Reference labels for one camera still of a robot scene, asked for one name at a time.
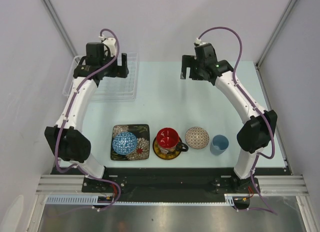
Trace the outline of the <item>black floral square plate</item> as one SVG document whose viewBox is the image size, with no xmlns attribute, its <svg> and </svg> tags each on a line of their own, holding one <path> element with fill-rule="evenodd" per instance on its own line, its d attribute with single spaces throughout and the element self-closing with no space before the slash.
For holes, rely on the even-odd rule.
<svg viewBox="0 0 320 232">
<path fill-rule="evenodd" d="M 137 138 L 136 149 L 128 155 L 115 153 L 112 147 L 113 139 L 122 132 L 131 132 Z M 150 154 L 150 129 L 147 124 L 115 125 L 112 131 L 110 158 L 114 161 L 135 161 L 148 159 Z"/>
</svg>

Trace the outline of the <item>clear wire dish rack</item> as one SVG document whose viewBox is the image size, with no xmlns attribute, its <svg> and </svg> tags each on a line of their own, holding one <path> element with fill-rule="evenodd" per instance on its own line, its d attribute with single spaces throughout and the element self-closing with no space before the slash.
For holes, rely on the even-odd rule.
<svg viewBox="0 0 320 232">
<path fill-rule="evenodd" d="M 124 78 L 105 77 L 91 97 L 92 102 L 130 101 L 136 98 L 139 57 L 136 52 L 127 53 L 128 76 Z"/>
</svg>

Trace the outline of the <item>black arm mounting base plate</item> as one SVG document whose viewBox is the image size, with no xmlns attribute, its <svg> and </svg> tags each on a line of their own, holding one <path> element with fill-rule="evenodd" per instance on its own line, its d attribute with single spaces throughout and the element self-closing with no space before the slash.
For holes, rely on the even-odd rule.
<svg viewBox="0 0 320 232">
<path fill-rule="evenodd" d="M 107 179 L 118 184 L 122 193 L 130 192 L 134 188 L 203 189 L 216 193 L 247 193 L 260 188 L 257 178 L 240 180 L 229 175 L 110 175 Z"/>
</svg>

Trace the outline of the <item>brown patterned small bowl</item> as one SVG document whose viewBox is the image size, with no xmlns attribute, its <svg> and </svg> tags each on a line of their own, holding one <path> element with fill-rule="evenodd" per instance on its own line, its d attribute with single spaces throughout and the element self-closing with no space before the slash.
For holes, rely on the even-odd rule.
<svg viewBox="0 0 320 232">
<path fill-rule="evenodd" d="M 185 133 L 187 145 L 193 149 L 203 149 L 210 141 L 209 134 L 201 127 L 192 127 Z"/>
</svg>

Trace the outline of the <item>blue patterned bowl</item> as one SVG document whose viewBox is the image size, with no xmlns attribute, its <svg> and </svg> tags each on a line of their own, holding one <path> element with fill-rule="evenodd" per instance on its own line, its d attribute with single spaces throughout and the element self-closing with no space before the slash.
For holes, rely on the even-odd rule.
<svg viewBox="0 0 320 232">
<path fill-rule="evenodd" d="M 138 141 L 136 136 L 131 132 L 122 132 L 112 141 L 112 148 L 119 155 L 128 155 L 137 147 Z"/>
</svg>

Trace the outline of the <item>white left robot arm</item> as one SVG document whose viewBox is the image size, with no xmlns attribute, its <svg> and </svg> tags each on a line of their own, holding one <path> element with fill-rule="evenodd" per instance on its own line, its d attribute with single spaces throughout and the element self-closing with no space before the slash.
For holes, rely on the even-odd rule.
<svg viewBox="0 0 320 232">
<path fill-rule="evenodd" d="M 60 173 L 59 160 L 70 162 L 69 168 L 78 168 L 87 177 L 94 178 L 93 186 L 101 192 L 109 189 L 111 180 L 104 176 L 105 167 L 91 153 L 91 142 L 82 134 L 82 126 L 89 101 L 104 77 L 126 78 L 128 76 L 127 55 L 90 58 L 83 56 L 73 72 L 71 93 L 53 127 L 46 127 L 45 138 L 52 150 L 55 165 Z"/>
</svg>

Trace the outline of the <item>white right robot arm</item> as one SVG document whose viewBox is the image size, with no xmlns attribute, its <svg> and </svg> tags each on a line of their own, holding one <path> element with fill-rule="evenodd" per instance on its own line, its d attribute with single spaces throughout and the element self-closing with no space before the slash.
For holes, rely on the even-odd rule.
<svg viewBox="0 0 320 232">
<path fill-rule="evenodd" d="M 200 62 L 195 56 L 183 55 L 181 79 L 187 78 L 187 68 L 190 68 L 191 79 L 206 80 L 217 87 L 241 118 L 243 127 L 236 137 L 240 146 L 240 154 L 234 167 L 237 176 L 230 180 L 230 185 L 235 192 L 243 192 L 249 186 L 247 178 L 253 175 L 258 156 L 262 156 L 263 149 L 269 143 L 271 155 L 264 157 L 267 159 L 274 157 L 274 134 L 278 116 L 273 110 L 265 110 L 248 94 L 234 75 L 234 69 L 228 61 L 218 62 L 215 58 L 208 57 Z"/>
</svg>

